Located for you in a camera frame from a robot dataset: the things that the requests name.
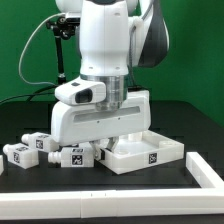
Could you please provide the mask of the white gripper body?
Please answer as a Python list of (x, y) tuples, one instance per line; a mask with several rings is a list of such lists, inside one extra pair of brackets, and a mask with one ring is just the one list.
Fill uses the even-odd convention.
[(53, 107), (51, 136), (60, 146), (68, 146), (145, 131), (151, 124), (149, 92), (129, 92), (116, 111), (97, 111), (94, 104)]

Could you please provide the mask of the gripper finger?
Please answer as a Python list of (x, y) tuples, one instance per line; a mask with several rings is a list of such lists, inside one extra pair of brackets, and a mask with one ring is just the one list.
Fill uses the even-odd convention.
[(101, 160), (101, 149), (100, 149), (100, 141), (96, 140), (96, 141), (90, 141), (90, 145), (94, 151), (94, 158), (97, 161)]
[(114, 152), (118, 142), (119, 142), (119, 138), (118, 137), (111, 137), (111, 138), (109, 138), (107, 146), (106, 146), (106, 149), (108, 151), (110, 151), (110, 152)]

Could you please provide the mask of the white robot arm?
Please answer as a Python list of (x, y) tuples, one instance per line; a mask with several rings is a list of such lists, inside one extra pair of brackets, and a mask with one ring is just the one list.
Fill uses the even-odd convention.
[(122, 135), (151, 123), (149, 92), (128, 90), (132, 67), (154, 67), (166, 56), (169, 35), (159, 0), (55, 0), (65, 18), (78, 19), (78, 78), (58, 86), (51, 134), (61, 146), (100, 142), (112, 151)]

